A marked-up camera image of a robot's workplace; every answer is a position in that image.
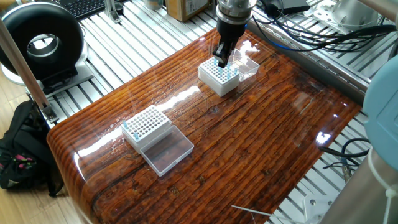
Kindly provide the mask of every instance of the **metal bracket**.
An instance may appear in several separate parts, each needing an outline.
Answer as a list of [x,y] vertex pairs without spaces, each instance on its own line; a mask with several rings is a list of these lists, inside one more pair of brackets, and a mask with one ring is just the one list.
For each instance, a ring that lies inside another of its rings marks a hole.
[[46,106],[43,108],[43,114],[47,117],[48,121],[50,123],[54,123],[59,120],[58,116],[55,114],[54,110],[51,108],[51,106]]
[[114,6],[114,0],[104,0],[105,1],[105,14],[114,22],[121,22],[119,14]]

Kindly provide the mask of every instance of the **black cable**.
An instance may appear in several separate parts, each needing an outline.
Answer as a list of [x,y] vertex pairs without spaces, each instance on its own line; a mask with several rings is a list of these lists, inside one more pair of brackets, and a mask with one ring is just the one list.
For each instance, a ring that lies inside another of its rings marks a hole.
[[[266,4],[264,2],[264,0],[260,0],[262,2],[262,4],[264,5],[264,12],[267,13],[267,9],[266,9]],[[296,42],[299,42],[301,44],[305,44],[305,45],[309,45],[314,47],[313,49],[291,49],[289,47],[285,47],[283,45],[279,45],[273,41],[271,41],[266,35],[265,33],[263,33],[263,31],[261,30],[257,19],[253,16],[253,20],[257,25],[257,28],[259,28],[259,30],[261,31],[262,35],[272,44],[274,44],[277,47],[283,48],[285,50],[291,50],[291,51],[295,51],[295,52],[309,52],[309,51],[313,51],[313,50],[319,50],[319,49],[326,49],[326,50],[331,50],[334,52],[354,52],[356,50],[359,50],[363,47],[365,47],[366,45],[368,45],[372,40],[374,40],[377,37],[382,37],[384,35],[387,35],[388,33],[391,33],[393,31],[396,31],[396,27],[394,25],[382,25],[382,26],[373,26],[373,27],[367,27],[367,28],[363,28],[360,30],[356,30],[350,34],[346,34],[346,35],[342,35],[342,34],[332,34],[332,35],[321,35],[321,34],[316,34],[314,32],[311,31],[306,31],[306,30],[300,30],[300,29],[296,29],[294,27],[289,27],[287,25],[287,18],[283,15],[283,9],[284,9],[284,2],[283,0],[280,0],[282,3],[282,12],[279,14],[279,16],[272,16],[273,17],[273,21],[270,22],[262,22],[263,24],[276,24],[278,27],[280,27],[287,35],[289,35],[292,39],[294,39]],[[286,25],[279,21],[279,18],[283,17],[285,19]],[[304,34],[308,34],[311,35],[311,37],[308,36],[301,36],[301,35],[297,35],[297,34],[293,34],[291,31],[289,30],[294,30],[296,32],[298,32],[299,34],[304,33]],[[327,38],[327,39],[332,39],[330,41],[326,41],[326,40],[319,40],[319,38]],[[347,50],[341,50],[341,49],[334,49],[334,48],[330,48],[328,46],[336,46],[336,45],[348,45],[348,44],[358,44],[358,43],[364,43],[363,45],[360,45],[358,47],[354,47],[352,49],[347,49]]]
[[[348,141],[343,145],[343,147],[341,148],[341,153],[344,154],[344,153],[346,152],[347,146],[348,146],[349,144],[353,143],[353,142],[356,142],[356,141],[364,141],[364,142],[370,143],[370,141],[369,141],[368,139],[366,139],[366,138],[353,138],[353,139],[350,139],[350,140],[348,140]],[[341,158],[341,162],[344,163],[344,164],[348,164],[348,163],[347,163],[347,159],[344,158],[344,157]]]
[[253,18],[253,21],[254,21],[254,23],[256,24],[257,28],[260,30],[260,33],[261,33],[270,43],[272,43],[273,45],[275,45],[275,46],[277,46],[277,47],[280,47],[280,48],[282,48],[282,49],[289,50],[289,51],[293,51],[293,52],[311,52],[311,51],[320,50],[320,49],[327,49],[327,50],[332,50],[332,51],[335,51],[335,52],[343,52],[343,53],[354,52],[354,51],[356,51],[356,50],[359,50],[359,49],[365,47],[367,44],[369,44],[369,43],[372,42],[372,40],[373,40],[373,39],[369,39],[369,40],[367,40],[368,42],[366,42],[364,45],[359,46],[359,47],[356,47],[356,48],[353,48],[353,49],[350,49],[350,50],[331,49],[331,48],[324,47],[324,46],[319,46],[319,47],[315,47],[315,48],[312,48],[312,49],[291,49],[291,48],[285,47],[285,46],[283,46],[283,45],[279,45],[279,44],[275,43],[274,41],[270,40],[270,38],[268,38],[268,37],[265,35],[265,33],[262,31],[260,25],[259,25],[258,22],[257,22],[257,19],[256,19],[254,16],[253,16],[252,18]]
[[341,152],[338,152],[338,151],[336,151],[334,149],[329,149],[328,147],[323,147],[323,146],[320,146],[318,149],[323,151],[323,152],[327,152],[329,154],[332,154],[334,156],[339,156],[339,157],[344,157],[344,158],[357,158],[357,157],[361,157],[361,156],[366,156],[368,154],[368,151],[364,151],[364,152],[360,152],[360,153],[354,153],[354,154],[345,154],[345,153],[341,153]]
[[[331,168],[331,167],[336,167],[336,166],[335,166],[336,164],[342,164],[342,162],[334,162],[334,163],[332,163],[332,164],[330,164],[330,165],[327,165],[327,166],[322,167],[322,169],[327,169],[327,168]],[[359,164],[349,164],[349,166],[358,167]]]

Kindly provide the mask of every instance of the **black backpack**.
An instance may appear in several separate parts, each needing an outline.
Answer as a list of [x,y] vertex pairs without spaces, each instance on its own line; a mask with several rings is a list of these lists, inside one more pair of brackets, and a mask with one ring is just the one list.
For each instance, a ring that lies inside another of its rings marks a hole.
[[33,102],[21,103],[15,110],[9,130],[0,139],[0,187],[28,189],[47,183],[55,197],[63,187],[53,182],[58,170],[46,137],[45,121]]

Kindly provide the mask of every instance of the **wire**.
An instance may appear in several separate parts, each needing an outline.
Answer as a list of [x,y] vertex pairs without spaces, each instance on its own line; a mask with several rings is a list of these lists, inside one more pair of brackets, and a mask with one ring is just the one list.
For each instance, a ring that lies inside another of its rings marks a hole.
[[[264,12],[267,13],[267,5],[265,4],[264,0],[260,0],[262,5],[264,6]],[[357,51],[365,46],[367,46],[370,42],[372,42],[375,38],[385,36],[391,32],[396,31],[396,27],[394,25],[381,25],[381,26],[372,26],[372,27],[367,27],[364,29],[359,29],[354,32],[351,32],[349,34],[343,35],[343,34],[331,34],[331,35],[322,35],[322,34],[317,34],[311,31],[307,30],[302,30],[302,29],[296,29],[294,27],[289,27],[287,24],[288,18],[283,14],[284,10],[284,1],[280,0],[281,5],[282,5],[282,10],[279,13],[278,16],[272,16],[273,21],[270,22],[263,22],[263,21],[258,21],[254,16],[253,16],[253,21],[257,25],[257,28],[260,30],[261,34],[273,45],[276,47],[285,49],[285,50],[290,50],[294,52],[309,52],[313,50],[319,50],[319,49],[325,49],[329,51],[334,51],[334,52],[354,52]],[[312,49],[292,49],[290,47],[286,47],[284,45],[280,45],[275,43],[274,41],[270,40],[268,36],[265,35],[265,33],[262,31],[259,22],[262,24],[275,24],[277,25],[282,31],[284,31],[289,37],[291,37],[294,41],[299,42],[301,44],[305,44],[308,46],[313,47]],[[336,48],[338,45],[352,45],[351,47],[342,49],[342,48]]]
[[341,153],[341,152],[338,152],[338,151],[336,151],[334,149],[329,149],[328,147],[323,147],[323,146],[320,146],[318,149],[323,151],[323,152],[327,152],[329,154],[332,154],[334,156],[339,156],[339,157],[344,157],[344,158],[362,157],[362,156],[366,156],[368,154],[368,152],[369,152],[369,150],[367,150],[367,151],[360,152],[360,153],[345,154],[345,153]]
[[[342,166],[335,166],[336,164],[342,164],[342,162],[334,162],[334,163],[332,163],[332,164],[330,164],[330,165],[327,165],[327,166],[325,166],[325,167],[322,167],[322,169],[327,169],[327,168],[331,168],[331,167],[339,167],[339,168],[341,168]],[[358,167],[359,165],[357,165],[357,164],[348,164],[349,166],[353,166],[353,167]]]
[[[348,140],[348,141],[343,145],[343,147],[341,148],[341,153],[344,154],[344,153],[346,152],[347,146],[348,146],[349,144],[353,143],[353,142],[356,142],[356,141],[363,141],[363,142],[370,143],[370,141],[369,141],[368,139],[366,139],[366,138],[353,138],[353,139],[350,139],[350,140]],[[341,162],[342,162],[343,164],[348,165],[347,159],[344,158],[344,157],[341,158]]]
[[368,43],[370,43],[370,42],[375,38],[375,37],[373,37],[373,38],[370,38],[370,39],[366,39],[365,41],[367,41],[367,42],[366,42],[364,45],[359,46],[359,47],[356,47],[356,48],[353,48],[353,49],[351,49],[351,50],[331,49],[331,48],[325,47],[325,46],[331,45],[331,44],[321,45],[321,46],[319,46],[319,47],[315,47],[315,48],[312,48],[312,49],[291,49],[291,48],[289,48],[289,47],[285,47],[285,46],[283,46],[283,45],[277,44],[277,43],[275,43],[274,41],[270,40],[270,38],[268,38],[268,36],[266,36],[265,33],[262,31],[260,25],[258,24],[257,19],[256,19],[254,16],[253,16],[252,18],[253,18],[253,21],[254,21],[254,23],[256,24],[257,28],[260,30],[261,34],[262,34],[270,43],[272,43],[273,45],[275,45],[275,46],[277,46],[277,47],[280,47],[280,48],[282,48],[282,49],[289,50],[289,51],[293,51],[293,52],[311,52],[311,51],[320,50],[320,49],[327,49],[327,50],[332,50],[332,51],[335,51],[335,52],[354,52],[354,51],[356,51],[356,50],[359,50],[359,49],[365,47]]

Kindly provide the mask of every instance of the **glossy wood surface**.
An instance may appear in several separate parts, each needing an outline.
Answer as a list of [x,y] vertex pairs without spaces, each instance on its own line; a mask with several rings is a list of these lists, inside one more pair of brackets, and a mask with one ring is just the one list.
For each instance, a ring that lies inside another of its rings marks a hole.
[[[218,38],[207,33],[50,131],[68,191],[93,222],[252,222],[231,206],[272,213],[359,111],[250,32],[238,48],[260,64],[257,80],[220,98],[197,72]],[[121,134],[150,105],[195,145],[163,177]]]

